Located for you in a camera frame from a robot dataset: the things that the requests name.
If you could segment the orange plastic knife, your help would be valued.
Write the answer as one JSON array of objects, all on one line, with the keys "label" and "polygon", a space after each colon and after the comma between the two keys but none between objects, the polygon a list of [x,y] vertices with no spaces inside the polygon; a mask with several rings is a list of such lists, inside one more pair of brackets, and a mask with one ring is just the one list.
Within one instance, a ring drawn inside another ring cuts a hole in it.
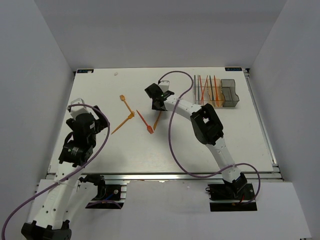
[{"label": "orange plastic knife", "polygon": [[162,112],[159,111],[159,113],[158,113],[158,115],[157,115],[157,118],[156,118],[156,120],[155,120],[155,122],[154,122],[154,124],[153,124],[153,130],[154,130],[154,131],[156,130],[156,127],[157,127],[157,125],[158,125],[158,122],[159,122],[159,119],[160,119],[160,117],[161,117],[161,114],[162,114]]}]

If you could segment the red plastic fork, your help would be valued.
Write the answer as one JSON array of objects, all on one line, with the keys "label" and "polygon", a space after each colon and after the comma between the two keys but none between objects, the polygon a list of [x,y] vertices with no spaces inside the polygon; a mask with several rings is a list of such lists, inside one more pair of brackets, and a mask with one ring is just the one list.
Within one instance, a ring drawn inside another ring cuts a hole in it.
[{"label": "red plastic fork", "polygon": [[147,131],[148,131],[150,134],[153,134],[153,133],[154,133],[153,128],[147,123],[147,121],[144,119],[144,117],[142,116],[142,114],[141,114],[138,110],[136,110],[136,112],[138,113],[139,117],[141,118],[141,120],[142,120],[143,123],[145,124]]}]

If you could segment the orange plastic fork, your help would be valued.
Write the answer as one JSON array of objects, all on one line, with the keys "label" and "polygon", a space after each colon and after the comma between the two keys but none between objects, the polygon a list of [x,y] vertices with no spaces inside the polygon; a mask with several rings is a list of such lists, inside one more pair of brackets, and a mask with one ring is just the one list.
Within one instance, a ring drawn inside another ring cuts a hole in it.
[{"label": "orange plastic fork", "polygon": [[131,112],[131,113],[127,116],[127,118],[126,118],[119,126],[117,126],[117,127],[113,130],[113,132],[112,132],[111,134],[114,134],[114,133],[115,133],[118,129],[120,129],[128,120],[132,119],[134,116],[135,116],[135,112],[133,111],[133,112]]}]

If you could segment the orange plastic spoon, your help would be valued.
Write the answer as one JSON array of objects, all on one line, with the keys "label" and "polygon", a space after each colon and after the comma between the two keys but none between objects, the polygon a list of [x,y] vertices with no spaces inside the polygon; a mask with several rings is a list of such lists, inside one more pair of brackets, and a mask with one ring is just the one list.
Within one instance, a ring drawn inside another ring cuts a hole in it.
[{"label": "orange plastic spoon", "polygon": [[128,108],[128,110],[130,111],[130,113],[134,116],[135,112],[130,108],[130,106],[128,105],[126,98],[123,94],[121,94],[120,96],[120,100],[126,105],[126,107]]}]

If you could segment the dark blue chopstick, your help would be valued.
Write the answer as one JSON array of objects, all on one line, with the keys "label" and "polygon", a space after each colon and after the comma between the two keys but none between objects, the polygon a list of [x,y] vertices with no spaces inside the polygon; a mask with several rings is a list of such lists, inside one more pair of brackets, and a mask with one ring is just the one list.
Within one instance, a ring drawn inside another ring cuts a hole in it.
[{"label": "dark blue chopstick", "polygon": [[195,103],[199,101],[199,84],[198,84],[198,76],[194,75],[194,100]]}]

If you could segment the red chopstick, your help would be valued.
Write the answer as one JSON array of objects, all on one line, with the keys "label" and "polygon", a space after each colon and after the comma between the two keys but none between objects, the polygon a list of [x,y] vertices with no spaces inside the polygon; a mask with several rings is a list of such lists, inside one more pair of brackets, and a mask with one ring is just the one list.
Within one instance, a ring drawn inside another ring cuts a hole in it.
[{"label": "red chopstick", "polygon": [[208,78],[206,78],[204,85],[201,85],[201,100],[205,100],[205,92],[208,90]]}]

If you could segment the red plastic knife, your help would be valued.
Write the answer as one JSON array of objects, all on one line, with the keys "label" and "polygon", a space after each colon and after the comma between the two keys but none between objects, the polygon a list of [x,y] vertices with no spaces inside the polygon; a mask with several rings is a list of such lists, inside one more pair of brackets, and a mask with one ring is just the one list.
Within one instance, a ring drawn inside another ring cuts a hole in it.
[{"label": "red plastic knife", "polygon": [[214,87],[215,87],[215,105],[219,108],[220,99],[219,99],[219,92],[218,92],[218,82],[215,75],[214,75]]}]

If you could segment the dark grey chopstick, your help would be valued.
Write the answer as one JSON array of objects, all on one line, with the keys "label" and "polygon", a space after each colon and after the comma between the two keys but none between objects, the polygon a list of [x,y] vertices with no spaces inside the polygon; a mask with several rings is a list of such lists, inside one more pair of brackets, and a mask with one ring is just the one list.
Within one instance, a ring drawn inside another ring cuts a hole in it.
[{"label": "dark grey chopstick", "polygon": [[201,97],[202,97],[202,89],[201,89],[201,85],[202,85],[202,78],[200,75],[197,76],[197,80],[198,80],[198,100],[201,102]]}]

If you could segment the blue plastic knife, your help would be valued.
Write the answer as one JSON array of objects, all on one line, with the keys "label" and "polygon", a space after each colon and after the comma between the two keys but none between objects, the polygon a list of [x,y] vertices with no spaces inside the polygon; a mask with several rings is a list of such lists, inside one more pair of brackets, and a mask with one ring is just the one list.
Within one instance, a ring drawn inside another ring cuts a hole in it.
[{"label": "blue plastic knife", "polygon": [[211,75],[209,75],[209,82],[210,82],[211,101],[214,104],[215,99],[214,99],[214,92],[213,92],[213,84],[212,84]]}]

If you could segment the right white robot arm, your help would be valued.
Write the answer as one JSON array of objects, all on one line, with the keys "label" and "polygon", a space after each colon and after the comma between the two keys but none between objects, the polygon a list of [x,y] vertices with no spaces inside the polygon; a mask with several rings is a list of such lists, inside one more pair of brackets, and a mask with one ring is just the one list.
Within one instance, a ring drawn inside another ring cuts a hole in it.
[{"label": "right white robot arm", "polygon": [[209,149],[221,170],[226,195],[233,200],[242,196],[247,179],[227,148],[223,124],[213,106],[186,101],[170,91],[168,84],[153,83],[144,91],[152,99],[153,110],[176,113],[191,122],[196,139]]}]

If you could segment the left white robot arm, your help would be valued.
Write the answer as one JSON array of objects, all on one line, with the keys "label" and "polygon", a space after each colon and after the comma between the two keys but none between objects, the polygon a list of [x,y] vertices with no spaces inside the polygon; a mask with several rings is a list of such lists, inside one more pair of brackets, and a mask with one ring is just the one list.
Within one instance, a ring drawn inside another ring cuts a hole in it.
[{"label": "left white robot arm", "polygon": [[67,108],[71,117],[66,124],[71,132],[64,140],[58,157],[58,170],[53,184],[37,193],[47,197],[33,220],[24,223],[21,234],[27,240],[69,240],[72,236],[71,221],[77,211],[83,210],[91,199],[105,196],[103,177],[89,174],[81,177],[87,167],[106,145],[103,141],[98,150],[97,134],[110,128],[110,122],[97,105],[80,101]]}]

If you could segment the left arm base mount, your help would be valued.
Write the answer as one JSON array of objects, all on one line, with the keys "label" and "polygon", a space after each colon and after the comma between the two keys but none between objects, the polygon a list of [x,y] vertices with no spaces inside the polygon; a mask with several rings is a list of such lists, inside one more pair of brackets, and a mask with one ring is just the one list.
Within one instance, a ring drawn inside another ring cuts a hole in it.
[{"label": "left arm base mount", "polygon": [[86,209],[121,209],[124,205],[121,202],[122,185],[106,184],[105,178],[99,174],[89,174],[80,177],[81,184],[93,185],[93,192],[96,193],[92,200],[86,205]]}]

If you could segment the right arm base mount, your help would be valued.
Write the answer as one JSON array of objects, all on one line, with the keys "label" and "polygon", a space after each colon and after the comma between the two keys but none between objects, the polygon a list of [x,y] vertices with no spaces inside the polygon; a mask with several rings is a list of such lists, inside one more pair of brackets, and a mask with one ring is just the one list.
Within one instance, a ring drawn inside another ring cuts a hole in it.
[{"label": "right arm base mount", "polygon": [[211,212],[256,212],[258,210],[254,187],[246,183],[239,193],[224,183],[211,183],[205,188],[209,195]]}]

